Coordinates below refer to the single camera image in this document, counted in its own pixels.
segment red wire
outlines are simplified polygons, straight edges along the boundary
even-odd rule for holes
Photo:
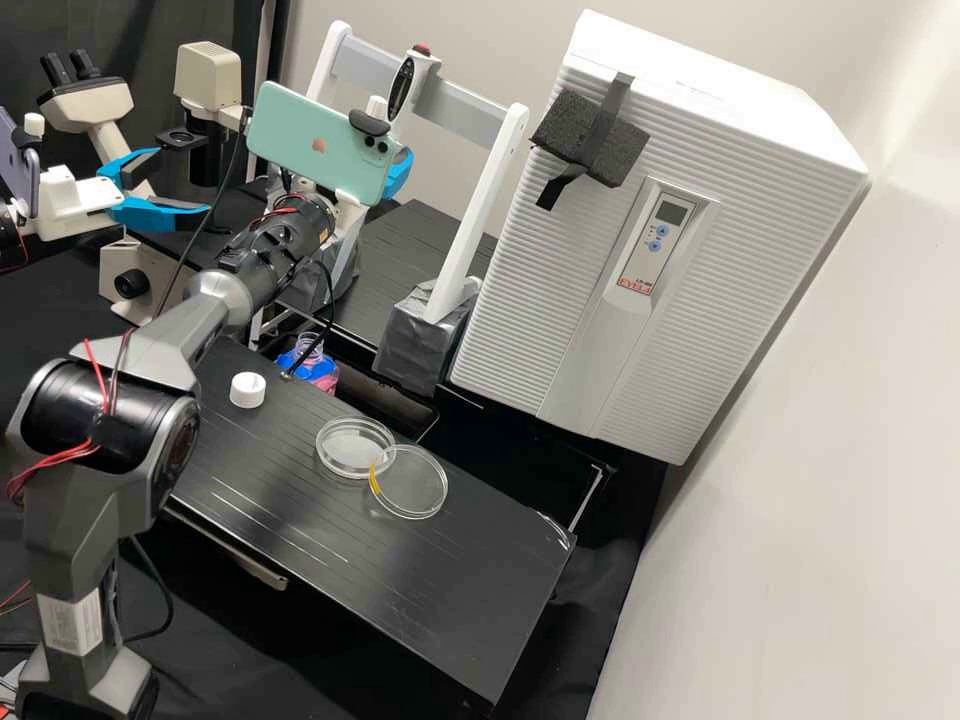
[[[90,364],[93,365],[93,372],[97,375],[97,384],[100,386],[100,394],[103,395],[103,411],[106,412],[110,407],[110,399],[107,397],[107,386],[103,382],[103,373],[100,372],[100,365],[93,357],[93,348],[90,347],[90,340],[83,339],[83,348],[87,351],[87,357],[90,358]]]
[[[97,364],[97,360],[93,356],[93,348],[90,347],[89,339],[83,339],[83,347],[87,352],[87,357],[90,359],[90,364],[93,365],[93,371],[97,376],[97,383],[100,385],[100,394],[103,396],[103,403],[101,407],[103,408],[104,412],[107,412],[109,408],[107,388],[103,382],[103,373],[100,372],[100,366]],[[87,438],[79,445],[76,445],[72,448],[67,448],[66,450],[61,450],[60,452],[54,453],[53,455],[48,455],[47,457],[38,460],[19,475],[15,475],[7,480],[7,485],[5,488],[7,497],[10,500],[17,502],[18,496],[23,491],[23,486],[27,484],[27,480],[29,480],[37,470],[53,467],[54,465],[60,465],[73,460],[79,460],[82,457],[92,455],[99,449],[99,445],[94,445],[93,440],[91,438]]]
[[[253,230],[257,225],[262,223],[267,218],[273,217],[274,215],[286,215],[288,213],[297,212],[297,208],[277,208],[276,210],[271,210],[265,215],[261,215],[258,218],[254,218],[250,221],[250,224],[247,226],[248,230]]]
[[[280,203],[282,203],[284,200],[287,200],[287,199],[292,198],[292,197],[295,197],[295,198],[297,198],[298,200],[303,200],[304,202],[306,202],[306,200],[307,200],[306,196],[305,196],[303,193],[290,192],[290,193],[287,193],[286,195],[281,195],[281,196],[278,197],[276,200],[274,200],[274,201],[273,201],[273,208],[272,208],[272,209],[273,209],[273,210],[276,210],[276,209],[277,209],[277,205],[279,205]]]
[[[20,250],[23,251],[23,261],[19,265],[14,265],[8,268],[0,268],[0,274],[13,272],[14,270],[19,270],[20,268],[26,267],[30,264],[30,253],[27,251],[27,245],[23,242],[23,235],[20,234],[20,230],[17,228],[16,222],[14,222],[14,229],[17,231],[17,237],[20,238]]]
[[[0,617],[3,617],[4,615],[9,615],[9,614],[12,613],[14,610],[19,610],[19,609],[22,608],[24,605],[29,605],[29,604],[32,603],[32,602],[33,602],[33,598],[27,598],[26,600],[22,600],[21,602],[18,602],[18,603],[17,603],[16,605],[14,605],[13,607],[7,608],[7,609],[4,610],[3,612],[0,612]]]
[[[20,593],[22,593],[22,592],[23,592],[24,590],[26,590],[28,587],[30,587],[30,581],[29,581],[29,580],[24,580],[24,581],[23,581],[23,584],[20,585],[20,587],[18,587],[18,588],[17,588],[16,590],[14,590],[12,593],[10,593],[9,595],[7,595],[7,597],[4,598],[3,602],[0,602],[0,608],[6,607],[6,606],[7,606],[7,603],[9,603],[11,600],[13,600],[17,595],[19,595]]]

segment black foam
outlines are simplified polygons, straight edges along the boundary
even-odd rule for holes
[[[531,141],[569,163],[583,163],[580,150],[599,112],[598,103],[572,90],[561,90]],[[610,132],[587,165],[587,174],[607,187],[619,187],[649,139],[650,135],[636,125],[614,118]]]

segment ribbed white panel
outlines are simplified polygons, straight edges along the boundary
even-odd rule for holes
[[[608,84],[562,67],[550,101],[569,88],[600,102]],[[682,462],[866,178],[635,93],[620,116],[651,140],[616,190],[582,177],[545,212],[536,199],[565,163],[531,152],[452,378],[536,413],[644,178],[707,194],[721,212],[594,433]],[[612,378],[584,382],[606,393]]]

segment control panel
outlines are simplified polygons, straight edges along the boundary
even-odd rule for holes
[[[617,277],[617,286],[650,295],[696,207],[691,200],[661,192],[647,221],[638,226],[633,252]]]

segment mint green smartphone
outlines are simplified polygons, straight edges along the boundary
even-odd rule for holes
[[[325,188],[348,192],[364,205],[380,201],[390,164],[400,151],[389,135],[368,139],[343,113],[269,81],[257,93],[247,147]]]

